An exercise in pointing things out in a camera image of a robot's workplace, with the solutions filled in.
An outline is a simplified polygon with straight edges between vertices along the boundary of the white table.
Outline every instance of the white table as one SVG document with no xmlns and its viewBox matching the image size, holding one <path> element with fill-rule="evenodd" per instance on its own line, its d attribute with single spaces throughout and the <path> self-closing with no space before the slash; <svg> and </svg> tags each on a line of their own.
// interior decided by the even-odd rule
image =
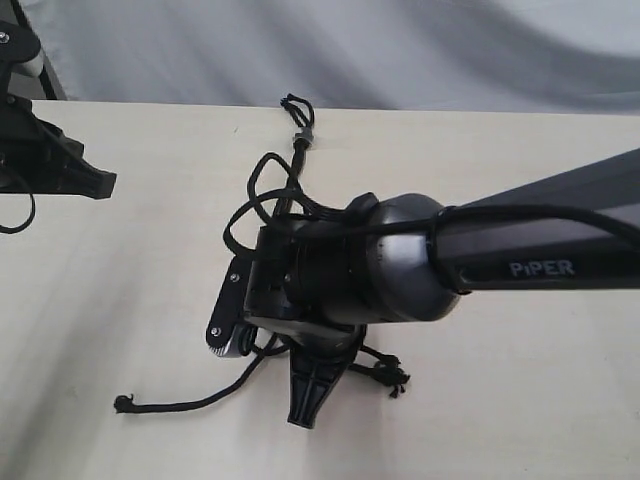
<svg viewBox="0 0 640 480">
<path fill-rule="evenodd" d="M 107 201 L 41 197 L 29 230 L 0 237 L 1 479 L 640 477 L 634 292 L 481 293 L 440 322 L 373 327 L 408 394 L 347 374 L 313 431 L 286 423 L 284 358 L 209 409 L 115 415 L 118 394 L 191 400 L 244 369 L 203 339 L 231 257 L 221 231 L 294 128 L 276 109 L 36 112 L 118 181 Z M 320 111 L 303 180 L 337 206 L 365 191 L 461 204 L 636 148 L 639 132 L 633 117 Z M 0 200 L 3 223 L 25 214 Z"/>
</svg>

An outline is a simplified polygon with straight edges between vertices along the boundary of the piper logo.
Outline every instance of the piper logo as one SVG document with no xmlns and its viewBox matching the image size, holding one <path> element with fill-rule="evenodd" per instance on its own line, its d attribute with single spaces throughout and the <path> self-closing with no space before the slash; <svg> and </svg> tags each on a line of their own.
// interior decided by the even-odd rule
<svg viewBox="0 0 640 480">
<path fill-rule="evenodd" d="M 573 263 L 569 260 L 540 260 L 509 263 L 514 278 L 574 276 Z"/>
</svg>

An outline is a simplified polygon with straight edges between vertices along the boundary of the gray fabric backdrop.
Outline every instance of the gray fabric backdrop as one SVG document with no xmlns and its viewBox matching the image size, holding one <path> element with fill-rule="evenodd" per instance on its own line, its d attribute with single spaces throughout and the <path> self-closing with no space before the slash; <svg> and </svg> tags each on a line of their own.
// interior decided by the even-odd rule
<svg viewBox="0 0 640 480">
<path fill-rule="evenodd" d="M 23 0 L 71 99 L 640 112 L 637 0 Z"/>
</svg>

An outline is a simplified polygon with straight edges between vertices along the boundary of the white backdrop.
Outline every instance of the white backdrop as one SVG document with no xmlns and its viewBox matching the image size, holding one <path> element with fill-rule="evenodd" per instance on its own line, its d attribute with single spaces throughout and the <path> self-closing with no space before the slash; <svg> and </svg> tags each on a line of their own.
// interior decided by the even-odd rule
<svg viewBox="0 0 640 480">
<path fill-rule="evenodd" d="M 640 112 L 637 0 L 22 0 L 70 99 Z"/>
</svg>

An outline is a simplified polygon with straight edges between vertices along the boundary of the white tabletop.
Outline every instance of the white tabletop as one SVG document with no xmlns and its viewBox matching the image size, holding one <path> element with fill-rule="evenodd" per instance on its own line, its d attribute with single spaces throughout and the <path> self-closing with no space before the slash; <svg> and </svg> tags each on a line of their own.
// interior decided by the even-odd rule
<svg viewBox="0 0 640 480">
<path fill-rule="evenodd" d="M 373 327 L 408 393 L 347 374 L 312 431 L 286 423 L 285 358 L 211 408 L 115 415 L 118 394 L 191 400 L 244 369 L 203 338 L 231 258 L 221 231 L 295 130 L 276 109 L 36 112 L 118 181 L 106 201 L 40 197 L 30 229 L 0 236 L 1 479 L 640 477 L 634 292 L 477 293 L 440 322 Z M 461 204 L 636 148 L 638 132 L 637 117 L 320 111 L 303 183 L 336 206 L 365 191 Z M 27 212 L 0 200 L 0 223 Z"/>
</svg>

